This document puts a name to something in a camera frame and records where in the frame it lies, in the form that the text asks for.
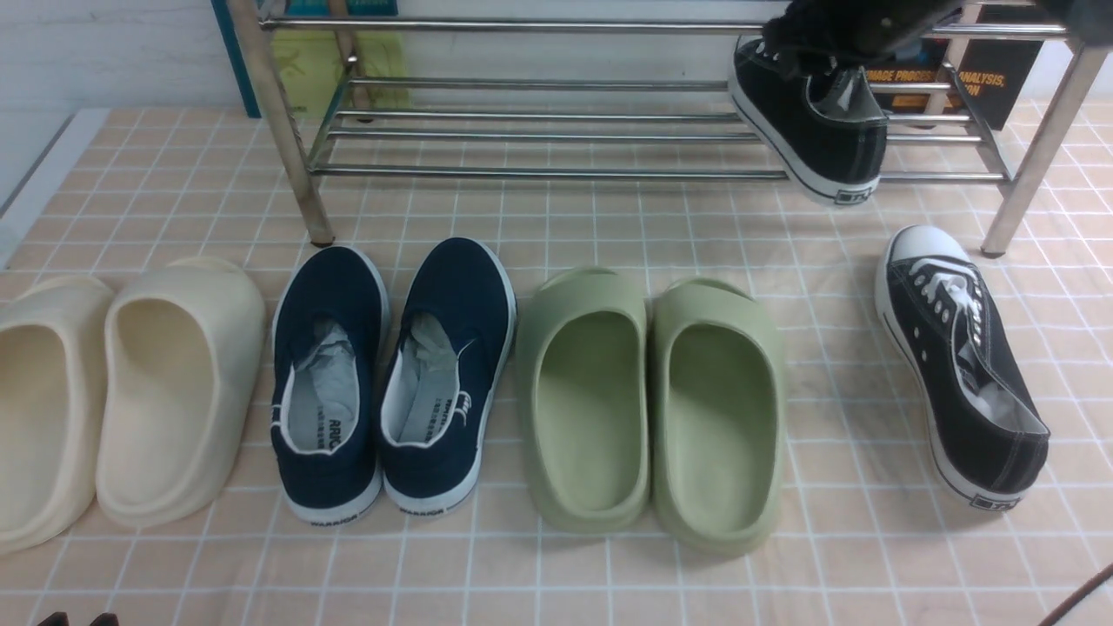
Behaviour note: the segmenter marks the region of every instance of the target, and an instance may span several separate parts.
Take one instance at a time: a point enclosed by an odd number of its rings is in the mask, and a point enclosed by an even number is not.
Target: white toe cap
[[[889,263],[920,256],[951,256],[969,261],[969,255],[954,237],[935,226],[909,226],[897,233],[893,239]]]

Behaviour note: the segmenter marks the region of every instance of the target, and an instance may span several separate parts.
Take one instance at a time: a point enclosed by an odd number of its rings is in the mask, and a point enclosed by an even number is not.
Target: floor
[[[1041,108],[1003,138],[1023,149]],[[521,299],[562,268],[619,268],[647,294],[701,273],[755,294],[789,346],[790,454],[777,531],[747,558],[679,547],[652,515],[609,537],[553,532],[522,480],[509,375],[476,493],[436,520],[385,498],[362,521],[312,529],[282,501],[260,366],[227,489],[187,519],[139,532],[93,505],[61,537],[0,559],[4,624],[55,610],[124,626],[687,626],[1035,624],[1113,560],[1113,102],[1087,105],[1008,254],[982,260],[1013,349],[1054,432],[1027,499],[1007,515],[963,506],[926,456],[913,375],[877,326],[873,272],[904,225],[936,224],[976,251],[992,188],[883,187],[831,212],[787,186],[569,185],[327,179],[341,242],[368,254],[401,310],[427,251],[487,242]],[[341,146],[424,165],[758,162],[759,148]],[[889,165],[971,167],[968,151],[890,149]],[[0,301],[91,272],[120,288],[196,255],[243,264],[274,307],[313,254],[266,128],[234,110],[116,110],[0,273]],[[1102,591],[1064,624],[1107,624]]]

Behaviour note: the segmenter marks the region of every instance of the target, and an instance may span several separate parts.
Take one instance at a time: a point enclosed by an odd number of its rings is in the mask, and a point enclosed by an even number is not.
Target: wall
[[[761,19],[776,2],[728,0],[400,0],[407,14]],[[411,71],[718,79],[731,38],[407,36]],[[1065,67],[1048,46],[1027,94]],[[1113,65],[1100,89],[1113,94]],[[442,97],[461,97],[460,94]],[[233,105],[238,95],[208,0],[8,0],[0,12],[0,108]]]

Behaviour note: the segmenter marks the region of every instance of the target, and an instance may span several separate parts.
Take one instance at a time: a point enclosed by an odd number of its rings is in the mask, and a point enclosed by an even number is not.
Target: green slide sandal
[[[780,331],[736,287],[690,278],[658,301],[650,350],[661,525],[702,551],[752,550],[772,532],[780,499]]]
[[[520,316],[525,477],[560,530],[623,528],[649,500],[646,325],[641,292],[601,267],[550,280]]]

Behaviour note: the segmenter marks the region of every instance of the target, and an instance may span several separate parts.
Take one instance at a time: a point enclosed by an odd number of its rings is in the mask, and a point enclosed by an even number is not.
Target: slide sandal
[[[526,482],[558,529],[609,532],[646,508],[646,326],[641,292],[601,267],[552,278],[520,317]]]
[[[0,555],[89,507],[105,411],[105,313],[92,276],[52,278],[0,311]]]
[[[185,258],[108,311],[108,401],[97,499],[147,527],[211,501],[232,471],[263,352],[263,296],[235,265]]]
[[[741,555],[776,525],[785,447],[785,346],[748,295],[689,278],[658,301],[651,350],[653,500],[699,550]]]

